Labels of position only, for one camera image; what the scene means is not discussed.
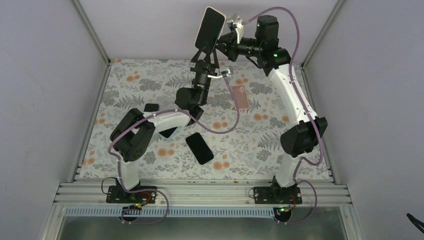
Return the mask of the phone with beige case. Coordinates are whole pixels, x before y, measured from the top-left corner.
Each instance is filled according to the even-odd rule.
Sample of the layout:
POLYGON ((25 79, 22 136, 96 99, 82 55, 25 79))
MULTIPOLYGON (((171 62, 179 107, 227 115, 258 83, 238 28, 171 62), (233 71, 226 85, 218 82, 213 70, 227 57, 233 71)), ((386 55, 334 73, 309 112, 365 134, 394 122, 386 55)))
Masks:
POLYGON ((194 46, 203 53, 210 55, 215 48, 222 30, 227 22, 227 16, 217 9, 206 7, 200 23, 194 46))

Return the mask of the pink phone case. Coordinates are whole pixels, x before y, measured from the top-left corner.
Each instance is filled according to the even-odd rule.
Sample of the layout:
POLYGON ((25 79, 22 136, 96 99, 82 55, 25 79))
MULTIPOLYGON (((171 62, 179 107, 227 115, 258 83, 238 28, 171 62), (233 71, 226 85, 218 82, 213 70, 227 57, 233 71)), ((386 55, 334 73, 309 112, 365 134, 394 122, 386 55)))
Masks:
POLYGON ((232 93, 240 110, 247 110, 250 107, 247 90, 242 85, 232 86, 232 93))

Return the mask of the dark blue phone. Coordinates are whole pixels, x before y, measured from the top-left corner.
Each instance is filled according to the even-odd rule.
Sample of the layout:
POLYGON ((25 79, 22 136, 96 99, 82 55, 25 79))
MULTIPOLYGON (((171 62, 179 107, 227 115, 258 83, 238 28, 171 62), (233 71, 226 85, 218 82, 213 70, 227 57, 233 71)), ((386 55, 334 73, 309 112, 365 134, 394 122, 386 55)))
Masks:
POLYGON ((159 109, 160 109, 160 105, 159 104, 157 104, 157 103, 147 103, 144 106, 143 113, 144 114, 147 114, 147 113, 156 113, 156 112, 159 111, 159 109))

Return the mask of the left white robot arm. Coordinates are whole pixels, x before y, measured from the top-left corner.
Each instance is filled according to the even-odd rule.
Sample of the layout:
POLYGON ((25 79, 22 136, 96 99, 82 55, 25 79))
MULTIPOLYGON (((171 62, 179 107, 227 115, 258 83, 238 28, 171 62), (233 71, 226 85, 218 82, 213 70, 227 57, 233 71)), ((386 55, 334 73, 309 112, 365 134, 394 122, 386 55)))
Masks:
POLYGON ((176 108, 154 112, 131 109, 110 136, 107 151, 117 157, 119 196, 128 203, 139 197, 140 179, 136 164, 145 154, 152 137, 169 129, 189 126, 204 113, 201 107, 207 104, 211 80, 218 76, 217 52, 203 47, 191 62, 194 66, 190 70, 195 77, 190 87, 177 90, 176 108))

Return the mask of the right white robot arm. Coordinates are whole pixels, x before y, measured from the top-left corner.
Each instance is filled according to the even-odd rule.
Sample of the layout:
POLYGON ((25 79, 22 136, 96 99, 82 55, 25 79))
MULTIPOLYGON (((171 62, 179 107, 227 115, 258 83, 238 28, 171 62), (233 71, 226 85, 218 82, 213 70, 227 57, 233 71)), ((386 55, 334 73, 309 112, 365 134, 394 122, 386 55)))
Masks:
POLYGON ((291 123, 290 129, 280 136, 284 154, 279 170, 269 187, 254 188, 255 202, 293 203, 301 194, 296 173, 308 154, 321 143, 328 122, 324 117, 318 117, 302 92, 291 56, 279 46, 279 23, 275 16, 259 16, 253 38, 244 37, 245 24, 239 15, 234 14, 226 23, 230 33, 219 38, 217 49, 230 61, 245 56, 262 69, 282 98, 291 123))

